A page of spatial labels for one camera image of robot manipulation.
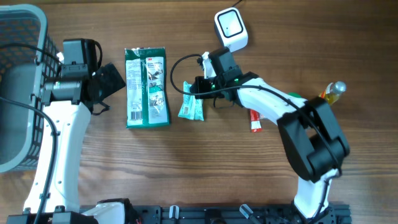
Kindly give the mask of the yellow dish soap bottle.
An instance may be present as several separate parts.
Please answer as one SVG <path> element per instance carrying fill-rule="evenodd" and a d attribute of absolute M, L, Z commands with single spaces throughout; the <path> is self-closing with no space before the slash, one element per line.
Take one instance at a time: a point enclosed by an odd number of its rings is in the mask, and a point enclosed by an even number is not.
<path fill-rule="evenodd" d="M 340 96 L 346 91 L 346 83 L 337 81 L 330 83 L 319 97 L 323 98 L 329 105 L 339 100 Z"/>

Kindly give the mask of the green lid jar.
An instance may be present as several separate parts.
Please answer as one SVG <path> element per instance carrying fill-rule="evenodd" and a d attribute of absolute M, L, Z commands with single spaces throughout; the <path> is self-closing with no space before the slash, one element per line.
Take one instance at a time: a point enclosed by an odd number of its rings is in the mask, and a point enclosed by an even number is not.
<path fill-rule="evenodd" d="M 301 98 L 301 96 L 298 93 L 290 92 L 288 95 L 293 96 L 295 98 Z"/>

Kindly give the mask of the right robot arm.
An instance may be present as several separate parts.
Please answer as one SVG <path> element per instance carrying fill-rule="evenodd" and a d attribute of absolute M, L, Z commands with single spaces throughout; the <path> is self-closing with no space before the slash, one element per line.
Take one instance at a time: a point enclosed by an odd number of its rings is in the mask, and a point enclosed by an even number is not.
<path fill-rule="evenodd" d="M 309 223 L 318 221 L 328 207 L 331 182 L 342 176 L 350 153 L 330 105 L 319 96 L 311 100 L 290 96 L 253 72 L 243 73 L 227 47 L 204 53 L 202 60 L 206 89 L 213 96 L 257 111 L 277 126 L 285 155 L 298 175 L 294 207 Z"/>

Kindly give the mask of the red toothpaste box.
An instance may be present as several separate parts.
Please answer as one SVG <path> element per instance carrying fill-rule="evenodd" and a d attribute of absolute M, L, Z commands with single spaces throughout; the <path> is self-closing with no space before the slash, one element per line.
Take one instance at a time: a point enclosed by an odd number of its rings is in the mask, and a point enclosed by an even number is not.
<path fill-rule="evenodd" d="M 262 131 L 262 126 L 260 122 L 260 115 L 255 110 L 249 110 L 251 117 L 251 132 L 258 133 Z"/>

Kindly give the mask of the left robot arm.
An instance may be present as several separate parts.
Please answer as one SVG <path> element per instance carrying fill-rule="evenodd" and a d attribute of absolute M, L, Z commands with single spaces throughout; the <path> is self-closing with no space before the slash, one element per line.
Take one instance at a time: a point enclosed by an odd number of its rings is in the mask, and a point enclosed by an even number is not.
<path fill-rule="evenodd" d="M 94 105 L 126 84 L 112 63 L 102 66 L 103 51 L 95 40 L 64 40 L 63 55 L 56 75 L 44 82 L 43 108 L 33 110 L 45 120 L 34 184 L 23 213 L 8 216 L 7 222 L 124 223 L 123 201 L 81 212 L 78 173 Z"/>

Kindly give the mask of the green sponge pack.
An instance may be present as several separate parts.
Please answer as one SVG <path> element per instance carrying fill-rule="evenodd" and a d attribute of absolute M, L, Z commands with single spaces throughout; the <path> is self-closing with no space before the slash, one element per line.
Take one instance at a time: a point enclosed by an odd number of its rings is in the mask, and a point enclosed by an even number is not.
<path fill-rule="evenodd" d="M 165 93 L 165 49 L 126 49 L 124 56 L 127 85 L 126 127 L 154 128 L 170 124 Z"/>

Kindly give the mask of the light green wipes packet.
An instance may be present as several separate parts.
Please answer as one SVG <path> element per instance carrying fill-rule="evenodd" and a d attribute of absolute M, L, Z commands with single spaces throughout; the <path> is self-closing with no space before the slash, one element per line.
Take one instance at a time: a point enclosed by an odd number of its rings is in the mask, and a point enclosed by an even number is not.
<path fill-rule="evenodd" d="M 178 117 L 203 121 L 203 100 L 184 94 L 182 107 L 178 113 Z"/>

